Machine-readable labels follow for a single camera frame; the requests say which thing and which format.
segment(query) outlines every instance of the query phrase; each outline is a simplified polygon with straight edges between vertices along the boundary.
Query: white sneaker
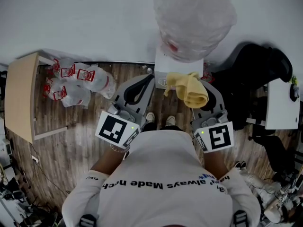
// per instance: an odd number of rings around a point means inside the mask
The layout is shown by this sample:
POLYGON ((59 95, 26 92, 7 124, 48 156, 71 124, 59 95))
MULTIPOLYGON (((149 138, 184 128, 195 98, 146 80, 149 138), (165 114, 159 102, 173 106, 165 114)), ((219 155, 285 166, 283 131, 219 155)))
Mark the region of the white sneaker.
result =
POLYGON ((173 126, 176 125, 176 118, 174 116, 170 116, 167 118, 165 126, 173 126))
POLYGON ((155 117, 155 114, 152 113, 152 112, 149 112, 147 115, 146 115, 146 120, 148 123, 155 123, 156 121, 156 117, 155 117))

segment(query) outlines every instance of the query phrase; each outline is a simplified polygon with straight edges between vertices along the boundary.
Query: white plastic bag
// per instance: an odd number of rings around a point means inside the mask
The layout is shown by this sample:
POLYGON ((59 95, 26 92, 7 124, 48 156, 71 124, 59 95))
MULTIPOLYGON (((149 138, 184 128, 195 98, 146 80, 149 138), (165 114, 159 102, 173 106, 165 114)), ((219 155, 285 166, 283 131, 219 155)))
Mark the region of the white plastic bag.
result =
POLYGON ((86 70, 79 70, 78 80, 83 80, 83 86, 92 92, 100 93, 110 99, 116 91, 116 81, 113 76, 102 68, 92 65, 86 70))
POLYGON ((43 96, 54 101, 60 100, 64 107, 88 106, 90 101, 89 90, 58 78, 47 79, 43 96))
POLYGON ((79 62, 72 64, 70 68, 61 68, 61 78, 75 85, 83 86, 83 81, 77 79, 78 73, 79 70, 86 70, 88 67, 90 66, 79 62))
POLYGON ((230 0, 154 0, 162 50, 183 62, 207 56, 237 22, 230 0))
POLYGON ((83 81, 77 80, 78 71, 86 70, 89 65, 78 62, 74 63, 71 58, 54 59, 53 73, 59 79, 65 79, 75 85, 83 86, 83 81))

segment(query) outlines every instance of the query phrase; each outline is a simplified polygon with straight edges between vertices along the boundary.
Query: white table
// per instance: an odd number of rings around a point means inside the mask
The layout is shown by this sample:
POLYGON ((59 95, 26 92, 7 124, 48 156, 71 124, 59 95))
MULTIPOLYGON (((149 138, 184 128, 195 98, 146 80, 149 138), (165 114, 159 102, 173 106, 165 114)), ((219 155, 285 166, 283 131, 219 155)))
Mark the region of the white table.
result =
MULTIPOLYGON (((268 84, 266 120, 260 125, 266 130, 292 130, 298 128, 300 98, 293 102, 289 97, 290 83, 276 79, 268 84)), ((256 120, 247 119, 256 124, 256 120)))

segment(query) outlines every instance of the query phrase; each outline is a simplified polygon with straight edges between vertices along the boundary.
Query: shirt sleeve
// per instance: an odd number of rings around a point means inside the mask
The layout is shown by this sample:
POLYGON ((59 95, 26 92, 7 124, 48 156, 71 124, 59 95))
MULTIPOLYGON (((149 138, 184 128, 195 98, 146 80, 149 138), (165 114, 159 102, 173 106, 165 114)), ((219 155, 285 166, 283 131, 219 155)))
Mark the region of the shirt sleeve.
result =
POLYGON ((226 187, 232 200, 236 201, 246 212, 250 227, 256 227, 259 224, 261 207, 237 169, 233 168, 219 181, 226 187))
POLYGON ((107 178, 107 174, 93 170, 84 175, 62 206, 62 216, 67 227, 78 226, 81 217, 88 214, 86 209, 89 203, 98 198, 102 184, 107 178))

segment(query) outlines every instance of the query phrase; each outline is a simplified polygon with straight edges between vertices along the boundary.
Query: plastic bottle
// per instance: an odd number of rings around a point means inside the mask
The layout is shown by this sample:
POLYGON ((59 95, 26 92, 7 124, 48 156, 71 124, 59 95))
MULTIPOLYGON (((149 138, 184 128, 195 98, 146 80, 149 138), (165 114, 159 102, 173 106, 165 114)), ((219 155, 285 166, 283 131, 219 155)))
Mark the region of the plastic bottle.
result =
POLYGON ((43 96, 54 101, 61 101, 64 107, 87 106, 90 101, 89 90, 57 78, 47 79, 43 96))
POLYGON ((74 64, 73 60, 70 58, 63 58, 63 59, 54 59, 53 65, 53 74, 55 77, 62 79, 61 77, 61 68, 70 68, 74 64))
POLYGON ((72 64, 69 68, 61 68, 61 78, 66 79, 68 82, 73 84, 83 86, 83 80, 78 80, 77 75, 79 70, 86 70, 88 67, 89 65, 78 62, 72 64))
POLYGON ((83 80, 83 86, 88 90, 100 93, 110 99, 116 91, 116 81, 113 76, 98 66, 91 66, 86 70, 79 70, 78 80, 83 80))

